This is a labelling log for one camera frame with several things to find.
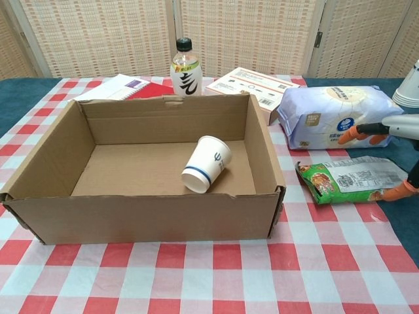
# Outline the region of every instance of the red notebook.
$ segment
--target red notebook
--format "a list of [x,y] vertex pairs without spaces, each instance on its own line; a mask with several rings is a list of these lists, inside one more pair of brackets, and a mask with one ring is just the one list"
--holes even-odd
[[127,99],[158,97],[163,95],[173,95],[174,93],[175,92],[172,87],[150,82]]

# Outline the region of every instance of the snack bag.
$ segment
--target snack bag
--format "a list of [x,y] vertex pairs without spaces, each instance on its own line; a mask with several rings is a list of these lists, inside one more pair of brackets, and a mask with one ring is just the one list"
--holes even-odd
[[371,156],[314,165],[298,162],[296,170],[317,204],[378,201],[383,189],[407,178],[390,160]]
[[[372,147],[370,139],[345,145],[338,140],[351,126],[381,122],[403,110],[372,86],[326,86],[286,89],[278,113],[289,148],[324,149]],[[375,147],[389,141],[390,137]]]

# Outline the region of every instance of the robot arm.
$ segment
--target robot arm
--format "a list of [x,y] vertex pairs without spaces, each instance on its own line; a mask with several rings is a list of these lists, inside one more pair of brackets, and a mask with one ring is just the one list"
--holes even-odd
[[[415,149],[419,150],[419,114],[388,116],[379,123],[352,126],[340,137],[338,143],[345,144],[353,139],[363,140],[370,135],[373,135],[369,141],[372,145],[377,145],[388,135],[394,135],[413,140]],[[395,188],[386,190],[382,195],[382,199],[394,201],[415,193],[419,193],[419,161],[410,171],[407,180]]]

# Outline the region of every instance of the plastic bottle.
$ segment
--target plastic bottle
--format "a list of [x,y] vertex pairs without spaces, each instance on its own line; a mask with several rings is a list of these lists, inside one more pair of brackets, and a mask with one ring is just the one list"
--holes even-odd
[[192,41],[188,37],[176,40],[177,54],[170,67],[175,93],[180,96],[199,96],[202,93],[202,69]]

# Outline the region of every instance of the black calligraphy on label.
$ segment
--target black calligraphy on label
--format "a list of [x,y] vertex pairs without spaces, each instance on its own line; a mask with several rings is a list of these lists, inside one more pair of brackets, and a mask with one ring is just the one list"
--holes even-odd
[[[183,90],[185,90],[185,93],[187,95],[192,95],[195,93],[196,88],[198,87],[198,83],[195,83],[195,79],[191,78],[192,73],[182,73],[181,80],[183,85],[180,86]],[[193,90],[191,90],[192,85],[195,83],[195,87]]]

